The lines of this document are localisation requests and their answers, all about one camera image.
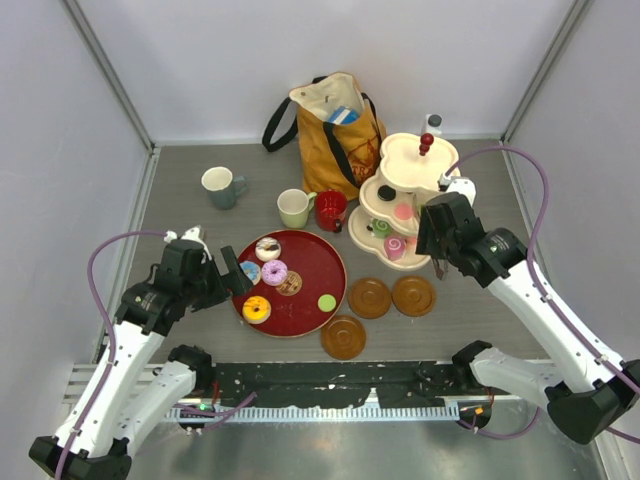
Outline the purple sprinkled donut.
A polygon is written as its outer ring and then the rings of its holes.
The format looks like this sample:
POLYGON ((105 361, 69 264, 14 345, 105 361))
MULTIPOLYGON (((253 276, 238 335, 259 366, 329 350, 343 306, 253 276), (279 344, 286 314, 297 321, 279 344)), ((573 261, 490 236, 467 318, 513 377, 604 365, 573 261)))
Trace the purple sprinkled donut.
POLYGON ((261 277, 265 284, 273 287, 281 285, 288 276, 288 267, 281 260, 270 260, 263 264, 261 277))

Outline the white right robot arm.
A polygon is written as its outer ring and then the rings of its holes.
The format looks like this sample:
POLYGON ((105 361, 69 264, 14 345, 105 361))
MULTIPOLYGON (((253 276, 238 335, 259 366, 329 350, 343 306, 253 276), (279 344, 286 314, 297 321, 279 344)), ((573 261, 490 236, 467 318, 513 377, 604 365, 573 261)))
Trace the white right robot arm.
POLYGON ((420 208, 416 250, 446 260, 504 303, 552 360, 543 367, 476 341, 454 359, 452 381, 464 393, 482 386, 517 395, 547 411, 569 439, 588 444, 639 399, 639 362, 608 348, 557 297, 527 249, 508 229, 484 229, 468 198, 438 195, 420 208))

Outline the red ceramic mug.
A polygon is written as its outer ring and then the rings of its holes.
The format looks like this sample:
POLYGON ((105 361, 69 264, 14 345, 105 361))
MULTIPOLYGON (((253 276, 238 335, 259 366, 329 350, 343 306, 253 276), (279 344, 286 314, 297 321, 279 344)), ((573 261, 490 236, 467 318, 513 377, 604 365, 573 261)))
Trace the red ceramic mug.
POLYGON ((341 232, 346 219, 347 203, 347 198, 342 192, 336 190, 320 192, 315 199, 317 225, 325 231, 341 232))

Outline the chocolate white frosted donut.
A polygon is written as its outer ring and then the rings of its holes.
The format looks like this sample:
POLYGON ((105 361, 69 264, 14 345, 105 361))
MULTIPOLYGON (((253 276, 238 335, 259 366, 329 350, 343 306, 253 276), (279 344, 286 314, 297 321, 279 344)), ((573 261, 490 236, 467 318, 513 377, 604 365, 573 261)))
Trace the chocolate white frosted donut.
POLYGON ((282 252, 280 242, 273 237, 263 237, 255 244, 255 255, 262 262, 277 260, 282 252))

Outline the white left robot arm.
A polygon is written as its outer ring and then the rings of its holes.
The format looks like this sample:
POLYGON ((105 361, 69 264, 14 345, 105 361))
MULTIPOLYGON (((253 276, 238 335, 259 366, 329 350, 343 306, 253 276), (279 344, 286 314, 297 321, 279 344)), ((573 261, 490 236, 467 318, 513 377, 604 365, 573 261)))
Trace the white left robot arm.
POLYGON ((253 287, 234 250, 221 250, 226 273, 193 227, 168 232, 158 264, 126 290, 107 319, 108 346, 65 422, 34 440, 29 457, 53 479, 124 479, 141 445, 166 414, 187 396, 213 386, 210 354, 189 345, 174 348, 159 375, 133 392, 154 353, 188 311, 216 306, 253 287))

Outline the pink sandwich cookie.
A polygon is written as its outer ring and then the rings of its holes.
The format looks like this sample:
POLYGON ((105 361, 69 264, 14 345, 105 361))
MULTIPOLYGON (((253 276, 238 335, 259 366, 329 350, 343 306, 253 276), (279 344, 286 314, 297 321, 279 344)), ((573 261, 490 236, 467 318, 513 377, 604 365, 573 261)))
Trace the pink sandwich cookie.
POLYGON ((413 209, 406 203, 397 204, 394 207, 394 216, 401 221, 409 220, 413 217, 413 209))

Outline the yellow frosted donut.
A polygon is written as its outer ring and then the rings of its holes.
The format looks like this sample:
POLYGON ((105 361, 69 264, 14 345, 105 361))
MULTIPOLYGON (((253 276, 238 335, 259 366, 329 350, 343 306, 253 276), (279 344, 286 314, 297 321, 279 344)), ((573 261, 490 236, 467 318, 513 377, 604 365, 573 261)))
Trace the yellow frosted donut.
POLYGON ((242 305, 242 316, 249 324, 266 322, 271 315, 271 303, 263 296, 251 296, 242 305))

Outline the black sandwich cookie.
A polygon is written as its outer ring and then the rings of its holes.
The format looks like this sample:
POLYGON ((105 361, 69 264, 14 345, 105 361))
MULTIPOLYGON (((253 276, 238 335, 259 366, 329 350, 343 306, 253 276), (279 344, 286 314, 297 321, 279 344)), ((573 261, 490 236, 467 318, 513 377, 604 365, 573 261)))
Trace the black sandwich cookie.
POLYGON ((388 185, 382 185, 377 190, 377 196, 381 201, 391 202, 396 198, 396 190, 388 185))

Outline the pink swirl roll cake front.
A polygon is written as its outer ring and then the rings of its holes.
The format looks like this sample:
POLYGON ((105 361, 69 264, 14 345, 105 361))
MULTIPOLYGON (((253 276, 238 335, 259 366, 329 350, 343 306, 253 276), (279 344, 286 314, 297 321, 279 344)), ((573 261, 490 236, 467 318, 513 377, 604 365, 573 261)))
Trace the pink swirl roll cake front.
POLYGON ((398 235, 390 235, 384 239, 384 252, 386 257, 392 261, 398 261, 402 259, 407 250, 406 239, 398 235))

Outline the green swirl roll cake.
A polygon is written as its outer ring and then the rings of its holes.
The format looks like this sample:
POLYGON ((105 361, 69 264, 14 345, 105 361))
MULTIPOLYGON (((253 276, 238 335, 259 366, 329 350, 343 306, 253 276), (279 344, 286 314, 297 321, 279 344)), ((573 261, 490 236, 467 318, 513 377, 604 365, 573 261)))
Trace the green swirl roll cake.
POLYGON ((373 237, 379 239, 386 239, 393 233, 390 224, 380 219, 372 219, 367 228, 373 237))

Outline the green macaron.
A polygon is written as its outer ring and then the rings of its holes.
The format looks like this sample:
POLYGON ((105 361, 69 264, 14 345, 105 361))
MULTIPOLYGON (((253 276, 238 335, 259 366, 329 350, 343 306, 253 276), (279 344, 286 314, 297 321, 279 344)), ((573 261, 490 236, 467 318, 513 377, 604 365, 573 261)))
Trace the green macaron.
POLYGON ((336 298, 331 294, 323 294, 318 298, 317 306, 322 312, 331 312, 337 306, 336 298))

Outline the blue frosted donut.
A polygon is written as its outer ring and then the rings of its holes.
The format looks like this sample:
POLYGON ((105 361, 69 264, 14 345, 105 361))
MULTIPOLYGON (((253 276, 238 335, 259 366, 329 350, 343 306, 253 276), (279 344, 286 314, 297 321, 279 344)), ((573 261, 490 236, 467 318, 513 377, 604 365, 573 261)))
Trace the blue frosted donut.
POLYGON ((262 268, 257 263, 253 261, 243 261, 240 263, 240 267, 254 286, 260 283, 262 279, 262 268))

